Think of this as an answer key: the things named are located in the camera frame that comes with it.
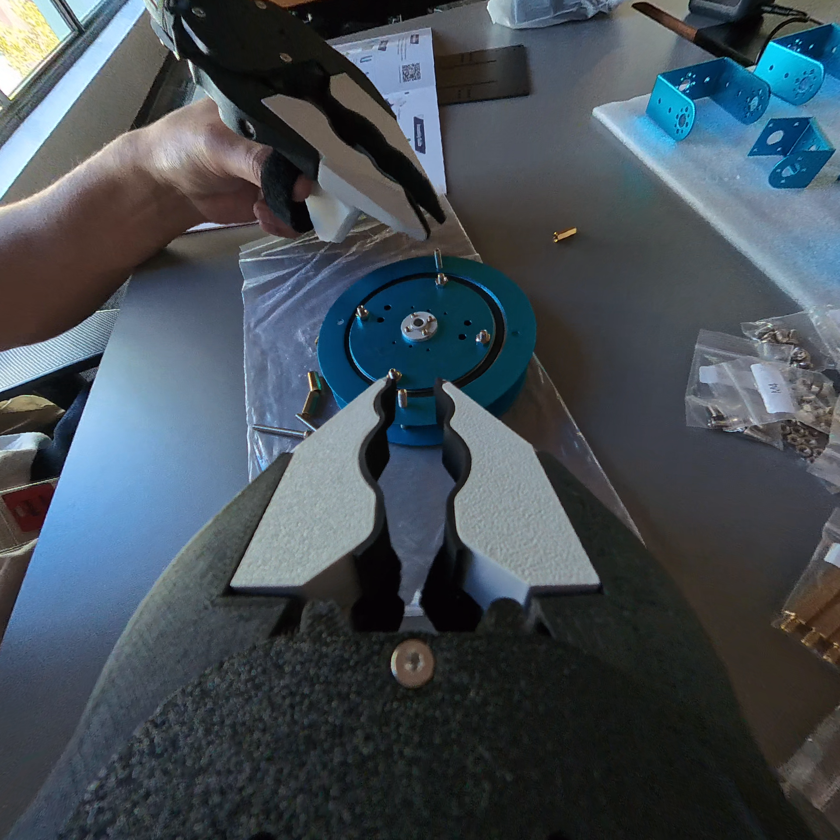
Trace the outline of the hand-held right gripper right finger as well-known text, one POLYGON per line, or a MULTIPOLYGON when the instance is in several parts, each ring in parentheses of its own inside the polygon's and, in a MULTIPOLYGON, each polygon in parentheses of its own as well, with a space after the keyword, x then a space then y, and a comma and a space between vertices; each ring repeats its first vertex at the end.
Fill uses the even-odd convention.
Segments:
POLYGON ((600 579, 538 453, 453 383, 437 381, 448 495, 444 544, 421 606, 436 630, 466 632, 498 599, 591 592, 600 579))

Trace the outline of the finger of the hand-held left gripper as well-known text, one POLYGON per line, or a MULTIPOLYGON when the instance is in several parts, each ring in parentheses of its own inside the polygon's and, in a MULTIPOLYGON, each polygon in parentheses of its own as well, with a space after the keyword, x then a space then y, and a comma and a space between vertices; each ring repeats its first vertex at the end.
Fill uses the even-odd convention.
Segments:
POLYGON ((348 74, 334 75, 329 79, 329 119, 343 142, 404 190, 415 212, 423 209, 439 224, 445 221, 435 189, 387 103, 348 74))
POLYGON ((306 205, 322 241, 343 241, 360 214, 415 239, 428 238, 424 221, 410 207, 404 190, 343 142, 319 108, 284 95, 264 98, 262 103, 318 153, 317 186, 306 205))

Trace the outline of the blue turntable bearing assembly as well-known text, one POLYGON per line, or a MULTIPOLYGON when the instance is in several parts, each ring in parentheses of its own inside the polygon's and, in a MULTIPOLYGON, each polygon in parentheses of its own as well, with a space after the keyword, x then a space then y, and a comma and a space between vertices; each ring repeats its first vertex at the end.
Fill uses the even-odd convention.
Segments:
POLYGON ((394 369, 403 389, 430 391, 439 377, 466 376, 490 351, 491 343, 477 342, 476 335, 486 330, 494 336, 494 304, 466 279, 451 276, 439 286, 431 274, 417 273, 375 289, 363 304, 369 316, 353 320, 347 346, 368 380, 394 369))

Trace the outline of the person's left forearm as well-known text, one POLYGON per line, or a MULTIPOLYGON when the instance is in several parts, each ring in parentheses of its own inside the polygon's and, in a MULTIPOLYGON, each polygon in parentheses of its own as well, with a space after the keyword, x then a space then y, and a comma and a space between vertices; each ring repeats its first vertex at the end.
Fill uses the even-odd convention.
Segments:
POLYGON ((1 348, 55 337, 193 222, 160 179, 150 129, 118 137, 31 197, 2 206, 1 348))

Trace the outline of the grey desk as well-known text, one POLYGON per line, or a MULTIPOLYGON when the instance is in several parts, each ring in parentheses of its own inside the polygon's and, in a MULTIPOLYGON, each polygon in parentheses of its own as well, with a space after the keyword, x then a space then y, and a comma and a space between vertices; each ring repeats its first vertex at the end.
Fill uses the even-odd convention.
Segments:
MULTIPOLYGON (((376 33, 414 25, 443 54, 526 46, 528 97, 442 111, 448 199, 528 293, 539 360, 767 759, 786 761, 837 704, 838 675, 770 622, 836 500, 798 458, 686 427, 683 399, 699 329, 797 305, 592 118, 701 54, 627 6, 520 32, 477 3, 376 33)), ((180 238, 128 286, 2 644, 2 834, 136 606, 248 480, 238 247, 254 232, 180 238)))

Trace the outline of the person's left hand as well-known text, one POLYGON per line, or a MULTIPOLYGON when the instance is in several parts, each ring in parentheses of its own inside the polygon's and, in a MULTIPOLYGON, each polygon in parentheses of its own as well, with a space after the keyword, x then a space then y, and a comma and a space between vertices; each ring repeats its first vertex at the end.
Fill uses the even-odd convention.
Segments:
POLYGON ((201 221, 257 221, 281 237, 304 232, 284 223, 264 198, 261 174, 271 148, 232 131, 212 99, 170 112, 139 131, 137 139, 154 179, 181 198, 187 216, 182 229, 201 221))

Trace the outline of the assembly guide sheet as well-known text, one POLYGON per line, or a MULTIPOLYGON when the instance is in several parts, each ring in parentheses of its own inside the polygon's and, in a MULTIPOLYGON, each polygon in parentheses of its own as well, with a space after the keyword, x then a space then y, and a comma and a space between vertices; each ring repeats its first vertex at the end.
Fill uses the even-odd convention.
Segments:
MULTIPOLYGON (((446 192, 446 181, 431 30, 422 28, 338 48, 324 42, 350 63, 347 70, 330 70, 330 75, 346 73, 377 101, 388 104, 442 207, 438 197, 446 192)), ((317 180, 299 174, 292 187, 292 200, 306 204, 314 186, 317 180)), ((423 209, 415 213, 430 234, 429 220, 433 218, 423 209)))

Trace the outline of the clear plastic bag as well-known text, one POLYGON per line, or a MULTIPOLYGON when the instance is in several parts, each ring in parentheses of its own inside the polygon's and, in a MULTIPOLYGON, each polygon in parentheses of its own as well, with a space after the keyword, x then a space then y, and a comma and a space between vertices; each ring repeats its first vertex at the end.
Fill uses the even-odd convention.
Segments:
MULTIPOLYGON (((420 242, 362 217, 341 244, 315 234, 262 238, 240 248, 245 305, 245 405, 249 426, 299 427, 308 372, 319 368, 322 321, 341 293, 369 271, 439 248, 445 256, 480 260, 453 208, 445 225, 420 242)), ((534 354, 518 398, 501 420, 537 450, 550 452, 639 537, 549 374, 534 354)), ((402 562, 400 596, 422 589, 444 537, 453 480, 438 446, 390 445, 380 477, 394 551, 402 562)))

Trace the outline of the white foam wrapped part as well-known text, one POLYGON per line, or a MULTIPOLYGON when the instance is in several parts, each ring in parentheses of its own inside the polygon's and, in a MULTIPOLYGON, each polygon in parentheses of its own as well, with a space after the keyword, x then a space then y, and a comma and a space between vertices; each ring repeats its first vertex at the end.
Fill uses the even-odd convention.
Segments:
POLYGON ((609 14, 623 1, 497 1, 487 2, 491 21, 510 29, 546 28, 609 14))

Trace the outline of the pile of small hardware bags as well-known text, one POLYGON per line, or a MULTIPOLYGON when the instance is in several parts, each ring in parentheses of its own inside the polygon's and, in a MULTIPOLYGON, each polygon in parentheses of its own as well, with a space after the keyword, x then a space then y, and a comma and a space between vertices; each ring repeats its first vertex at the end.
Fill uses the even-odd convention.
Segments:
POLYGON ((820 462, 838 420, 836 308, 743 322, 742 335, 702 329, 685 393, 686 425, 820 462))

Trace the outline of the pale bag with red label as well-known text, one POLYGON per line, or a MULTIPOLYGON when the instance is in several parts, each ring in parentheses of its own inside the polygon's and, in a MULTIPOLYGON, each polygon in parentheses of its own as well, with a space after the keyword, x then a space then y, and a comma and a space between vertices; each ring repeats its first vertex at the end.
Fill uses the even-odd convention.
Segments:
POLYGON ((52 442, 45 430, 64 410, 37 395, 1 403, 1 634, 5 634, 28 563, 55 492, 56 478, 36 480, 32 467, 52 442))

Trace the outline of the white foam tray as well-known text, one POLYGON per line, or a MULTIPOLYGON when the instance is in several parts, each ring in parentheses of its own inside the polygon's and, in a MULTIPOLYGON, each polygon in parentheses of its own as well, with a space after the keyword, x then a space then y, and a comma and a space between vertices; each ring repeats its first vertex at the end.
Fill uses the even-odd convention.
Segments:
POLYGON ((645 111, 649 95, 593 109, 593 117, 718 232, 805 308, 839 302, 838 80, 801 108, 772 98, 745 125, 709 99, 696 103, 687 139, 674 141, 645 111), (835 154, 802 189, 777 189, 779 156, 748 156, 772 118, 813 117, 835 154))

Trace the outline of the brown handled tool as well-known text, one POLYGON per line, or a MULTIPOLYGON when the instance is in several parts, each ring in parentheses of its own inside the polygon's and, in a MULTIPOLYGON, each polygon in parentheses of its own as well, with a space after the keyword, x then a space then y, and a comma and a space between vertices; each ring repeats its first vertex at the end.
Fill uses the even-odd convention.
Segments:
POLYGON ((632 4, 632 8, 716 58, 729 58, 742 67, 752 67, 755 64, 754 59, 710 38, 702 30, 689 26, 683 20, 668 14, 651 3, 636 2, 632 4))

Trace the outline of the blue servo U bracket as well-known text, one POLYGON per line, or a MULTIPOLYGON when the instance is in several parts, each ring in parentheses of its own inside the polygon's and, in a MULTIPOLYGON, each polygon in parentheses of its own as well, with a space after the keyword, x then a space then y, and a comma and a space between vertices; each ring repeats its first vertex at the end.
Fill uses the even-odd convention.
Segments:
POLYGON ((825 76, 839 78, 839 26, 825 24, 771 41, 753 74, 777 98, 805 104, 819 92, 825 76))
POLYGON ((658 75, 646 113, 673 140, 683 140, 697 114, 695 101, 709 98, 744 124, 757 122, 770 103, 769 84, 722 57, 658 75))

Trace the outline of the blue short servo bracket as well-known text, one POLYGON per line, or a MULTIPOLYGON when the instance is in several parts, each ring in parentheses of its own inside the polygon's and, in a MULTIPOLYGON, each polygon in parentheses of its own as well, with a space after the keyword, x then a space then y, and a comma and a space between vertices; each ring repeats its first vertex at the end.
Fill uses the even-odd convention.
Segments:
POLYGON ((749 156, 781 156, 772 169, 773 188, 804 188, 835 152, 815 118, 770 119, 749 156))

